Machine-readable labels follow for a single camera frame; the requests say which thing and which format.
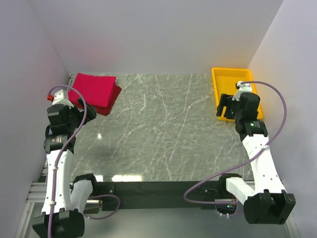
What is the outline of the pink t shirt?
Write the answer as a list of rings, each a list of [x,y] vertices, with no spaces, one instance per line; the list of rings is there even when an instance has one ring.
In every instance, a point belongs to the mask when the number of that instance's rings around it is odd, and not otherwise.
[[[110,108],[121,88],[115,76],[94,76],[78,73],[72,85],[84,97],[86,103],[98,108]]]

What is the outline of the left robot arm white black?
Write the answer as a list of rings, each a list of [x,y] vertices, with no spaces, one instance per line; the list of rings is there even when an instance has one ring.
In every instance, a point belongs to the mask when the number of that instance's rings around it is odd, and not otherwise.
[[[81,112],[67,99],[55,99],[47,109],[50,124],[45,131],[44,149],[48,175],[41,215],[32,228],[41,238],[80,238],[84,234],[84,209],[88,199],[98,196],[93,174],[77,176],[70,182],[70,167],[76,141],[75,132],[96,118],[96,109],[77,100]]]

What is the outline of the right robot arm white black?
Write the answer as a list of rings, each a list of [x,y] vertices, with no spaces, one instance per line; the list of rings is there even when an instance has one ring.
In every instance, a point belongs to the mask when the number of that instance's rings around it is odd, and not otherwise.
[[[252,92],[239,96],[222,94],[217,115],[225,110],[225,117],[235,121],[235,129],[250,159],[255,187],[251,188],[234,174],[223,174],[217,186],[221,197],[234,195],[243,205],[249,224],[283,225],[293,210],[296,199],[288,193],[277,174],[268,145],[266,125],[258,120],[260,97]]]

